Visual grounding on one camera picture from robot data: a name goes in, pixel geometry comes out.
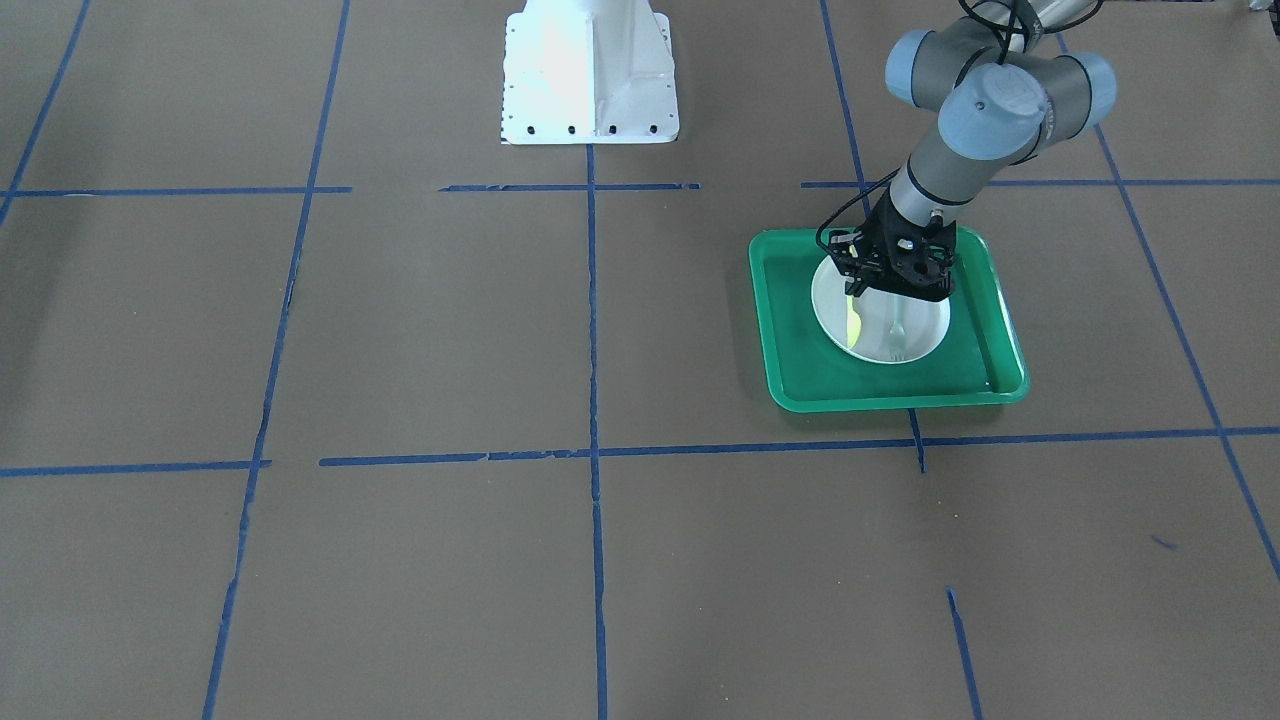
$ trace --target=green tray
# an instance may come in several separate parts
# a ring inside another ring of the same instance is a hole
[[[845,354],[818,325],[809,286],[824,258],[813,229],[751,241],[751,284],[769,393],[792,413],[1016,402],[1030,383],[987,243],[956,233],[951,327],[929,355],[877,365]]]

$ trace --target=grid line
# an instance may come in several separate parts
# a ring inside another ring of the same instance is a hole
[[[1066,40],[1061,35],[1057,35],[1056,37],[1057,45],[1062,53],[1070,53],[1066,46]],[[1169,287],[1165,284],[1165,277],[1160,272],[1160,265],[1156,263],[1156,255],[1151,249],[1151,243],[1147,241],[1147,232],[1143,229],[1142,220],[1138,218],[1138,210],[1133,205],[1133,199],[1129,197],[1129,188],[1126,187],[1128,183],[1124,179],[1124,176],[1120,174],[1120,168],[1116,164],[1115,155],[1111,152],[1111,145],[1107,142],[1107,136],[1102,132],[1102,126],[1094,126],[1093,129],[1098,137],[1098,145],[1102,147],[1102,154],[1106,156],[1107,167],[1111,169],[1111,176],[1115,178],[1116,187],[1120,190],[1120,197],[1124,200],[1125,210],[1129,213],[1129,220],[1133,223],[1133,229],[1138,234],[1138,242],[1147,259],[1147,266],[1151,269],[1151,277],[1156,282],[1156,290],[1160,291],[1160,297],[1165,304],[1165,310],[1169,314],[1170,322],[1174,324],[1174,331],[1178,333],[1178,341],[1183,346],[1183,354],[1187,356],[1187,363],[1190,365],[1192,374],[1196,377],[1196,384],[1201,391],[1201,397],[1204,401],[1204,407],[1208,410],[1210,419],[1213,421],[1213,429],[1216,430],[1219,441],[1222,445],[1222,452],[1226,455],[1226,461],[1231,468],[1231,474],[1235,477],[1235,484],[1240,489],[1240,496],[1244,498],[1244,503],[1249,510],[1249,516],[1258,533],[1258,539],[1262,542],[1262,548],[1266,551],[1267,559],[1271,561],[1271,571],[1275,574],[1276,579],[1280,580],[1280,556],[1276,555],[1275,543],[1271,542],[1271,533],[1267,532],[1262,511],[1258,509],[1258,503],[1253,498],[1253,491],[1249,489],[1249,480],[1245,478],[1244,470],[1240,468],[1240,462],[1235,457],[1235,448],[1231,447],[1231,438],[1222,427],[1222,419],[1219,415],[1217,405],[1213,402],[1213,396],[1208,389],[1208,383],[1204,380],[1204,373],[1201,370],[1199,361],[1196,359],[1196,352],[1192,350],[1190,338],[1188,338],[1187,331],[1183,328],[1183,322],[1178,315],[1178,309],[1174,306],[1172,296],[1170,296]]]
[[[969,635],[964,630],[964,618],[956,603],[956,591],[947,587],[947,605],[951,607],[951,626],[956,632],[956,647],[960,650],[960,665],[964,667],[964,684],[969,689],[969,706],[973,720],[982,720],[982,698],[978,696],[978,679],[973,674],[973,657],[969,655]]]
[[[1137,187],[1267,187],[1280,184],[1280,178],[1139,178],[1125,179]],[[804,181],[801,190],[858,188],[867,190],[873,183],[865,181]],[[1044,178],[1044,179],[993,179],[988,187],[1116,187],[1115,178]]]
[[[438,192],[618,192],[655,190],[701,190],[696,182],[634,182],[634,183],[550,183],[550,184],[447,184]]]
[[[1111,430],[1094,433],[1037,433],[1005,436],[955,436],[955,437],[904,437],[886,439],[846,439],[812,442],[759,442],[726,445],[663,445],[663,446],[622,446],[599,447],[600,457],[660,457],[672,455],[736,455],[750,452],[838,452],[850,450],[884,450],[957,446],[995,445],[1052,445],[1123,442],[1147,439],[1192,439],[1216,438],[1220,433],[1242,437],[1280,436],[1280,427],[1242,427],[1242,428],[1187,428],[1164,430]],[[422,455],[355,455],[323,457],[320,468],[361,468],[375,465],[439,465],[453,462],[511,462],[522,460],[567,460],[590,457],[591,448],[562,450],[517,450],[493,452],[447,452]]]
[[[596,410],[599,409],[599,383],[596,363],[596,274],[595,274],[595,146],[586,146],[586,275],[588,275],[588,307],[590,319],[588,324],[588,337],[590,342],[591,379],[590,379],[590,442],[588,456],[591,464],[591,559],[593,575],[595,579],[595,703],[599,720],[609,717],[609,674],[608,655],[605,651],[604,628],[604,520],[600,512],[600,425]]]
[[[36,142],[40,140],[40,131],[45,128],[45,120],[49,119],[49,109],[54,106],[54,99],[58,97],[58,88],[63,85],[63,77],[67,76],[67,67],[72,63],[72,55],[76,54],[76,45],[79,42],[81,31],[84,29],[84,18],[88,17],[88,5],[92,0],[83,0],[81,3],[79,14],[76,15],[76,26],[72,28],[72,36],[67,41],[67,50],[63,53],[63,59],[58,64],[58,72],[54,73],[54,82],[49,86],[49,92],[45,95],[45,102],[40,106],[40,113],[36,115],[36,124],[31,128],[31,135],[27,136],[27,146],[22,150],[22,158],[18,160],[18,168],[13,172],[13,179],[9,182],[9,191],[5,193],[4,202],[0,204],[0,225],[4,225],[5,218],[9,217],[9,209],[13,206],[14,193],[22,187],[22,176],[27,172],[27,165],[31,163],[31,155],[36,151]]]
[[[329,126],[329,109],[333,105],[334,87],[338,82],[338,65],[342,61],[342,46],[347,36],[347,19],[351,15],[351,0],[343,0],[342,14],[338,18],[338,33],[334,38],[333,58],[329,63],[329,81],[325,86],[324,102],[320,106],[320,120],[316,127],[315,146],[311,151],[311,170],[307,174],[306,192],[302,195],[302,210],[298,214],[298,231],[293,240],[293,254],[289,259],[289,272],[284,284],[284,299],[280,302],[280,320],[275,331],[275,346],[271,350],[271,365],[266,375],[266,389],[262,395],[262,423],[253,441],[253,457],[244,484],[244,503],[241,506],[239,533],[236,542],[236,566],[227,584],[223,601],[221,620],[218,626],[218,642],[214,646],[214,659],[209,670],[209,688],[205,693],[202,720],[212,720],[218,702],[218,687],[221,680],[223,661],[227,655],[227,638],[230,634],[232,616],[236,609],[236,593],[239,588],[241,570],[244,566],[244,547],[248,541],[250,506],[257,492],[259,473],[262,469],[262,452],[266,446],[266,433],[271,423],[271,404],[275,400],[275,383],[280,373],[280,359],[284,354],[284,338],[289,327],[289,304],[298,279],[298,265],[302,260],[302,246],[306,241],[307,223],[311,217],[311,201],[315,197],[316,177],[320,173],[320,158],[324,152],[325,131]]]
[[[325,184],[314,188],[238,186],[238,187],[122,187],[122,188],[70,188],[70,190],[15,190],[5,197],[175,197],[188,195],[344,195],[352,192],[349,184]]]
[[[867,176],[863,173],[863,156],[858,150],[858,132],[854,129],[854,114],[849,105],[849,94],[845,90],[845,72],[840,65],[840,53],[836,51],[836,33],[831,27],[831,10],[827,6],[827,0],[818,0],[818,8],[822,10],[822,28],[827,36],[827,53],[831,55],[831,72],[836,77],[836,92],[840,95],[840,110],[845,117],[845,132],[849,135],[849,152],[854,160],[854,176],[858,178],[855,187],[867,187]],[[805,187],[805,183],[800,183],[800,187]],[[870,217],[872,204],[870,197],[863,197],[863,215]],[[924,457],[924,445],[919,442],[919,421],[915,416],[915,409],[908,409],[908,421],[911,425],[911,434],[916,438],[915,452],[920,466],[920,473],[928,471],[928,462]]]
[[[266,468],[270,460],[262,460]],[[136,462],[119,465],[51,465],[44,468],[0,468],[0,478],[55,478],[76,475],[145,475],[154,473],[204,473],[212,470],[248,470],[250,460],[214,462]]]

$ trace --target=fork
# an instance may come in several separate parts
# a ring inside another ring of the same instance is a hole
[[[902,327],[902,296],[893,295],[892,323],[888,327],[890,363],[906,361],[906,328]]]

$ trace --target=floor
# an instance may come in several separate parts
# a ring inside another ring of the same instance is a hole
[[[681,140],[538,149],[517,0],[0,4],[0,717],[1277,716],[1266,13],[1064,37],[1115,113],[964,219],[1027,400],[792,415],[748,242],[957,10],[655,5]]]

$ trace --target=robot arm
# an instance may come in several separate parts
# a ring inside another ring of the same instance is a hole
[[[997,63],[1005,38],[973,17],[942,32],[913,31],[899,40],[884,82],[896,97],[937,110],[938,119],[861,227],[832,232],[826,242],[819,231],[819,245],[845,275],[849,295],[872,287],[929,301],[950,296],[961,209],[1001,169],[1107,115],[1116,81],[1100,55],[1025,55],[1046,28],[1053,32],[1055,24],[1091,4],[1096,10],[1094,0],[980,3],[975,15],[1011,22],[1024,33],[1010,37],[1005,63]]]

